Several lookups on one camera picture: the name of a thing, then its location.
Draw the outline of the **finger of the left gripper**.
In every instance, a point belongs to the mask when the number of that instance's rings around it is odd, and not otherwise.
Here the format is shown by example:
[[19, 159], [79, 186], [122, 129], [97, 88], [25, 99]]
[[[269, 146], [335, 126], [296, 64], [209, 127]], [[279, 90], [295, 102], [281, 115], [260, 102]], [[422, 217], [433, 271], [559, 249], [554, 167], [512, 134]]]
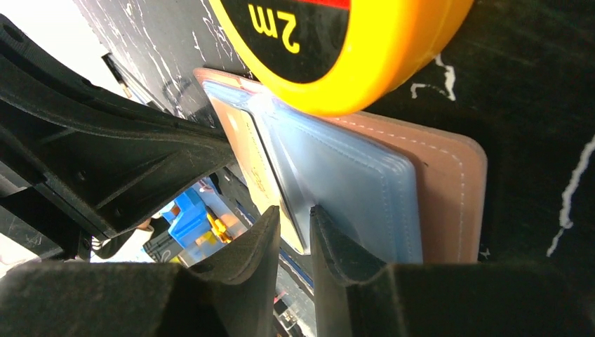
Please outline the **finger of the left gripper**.
[[1, 153], [96, 237], [156, 213], [233, 153], [214, 129], [93, 85], [1, 18]]

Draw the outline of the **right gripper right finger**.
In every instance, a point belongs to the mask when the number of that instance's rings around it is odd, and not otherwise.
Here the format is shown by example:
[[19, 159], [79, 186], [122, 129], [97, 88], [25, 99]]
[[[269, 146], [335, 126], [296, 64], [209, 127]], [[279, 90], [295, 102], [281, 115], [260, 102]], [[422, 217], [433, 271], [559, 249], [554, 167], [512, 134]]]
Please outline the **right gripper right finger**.
[[310, 211], [319, 336], [593, 336], [565, 279], [535, 264], [398, 264]]

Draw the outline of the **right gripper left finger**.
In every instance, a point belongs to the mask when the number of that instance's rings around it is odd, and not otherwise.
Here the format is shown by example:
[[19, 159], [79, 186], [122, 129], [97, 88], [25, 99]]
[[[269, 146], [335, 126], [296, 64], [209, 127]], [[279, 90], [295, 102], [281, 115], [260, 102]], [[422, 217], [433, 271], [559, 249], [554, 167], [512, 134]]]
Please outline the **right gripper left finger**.
[[2, 336], [268, 336], [280, 211], [175, 263], [26, 263], [1, 280]]

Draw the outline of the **pink leather card holder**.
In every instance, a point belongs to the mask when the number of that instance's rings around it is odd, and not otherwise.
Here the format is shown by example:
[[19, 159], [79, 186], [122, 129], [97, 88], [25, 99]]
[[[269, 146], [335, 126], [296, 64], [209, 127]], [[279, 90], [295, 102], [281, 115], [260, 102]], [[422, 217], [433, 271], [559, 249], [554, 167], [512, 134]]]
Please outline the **pink leather card holder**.
[[197, 68], [208, 99], [248, 112], [290, 219], [312, 250], [309, 212], [389, 263], [475, 263], [488, 160], [471, 138], [357, 112], [313, 117], [257, 81]]

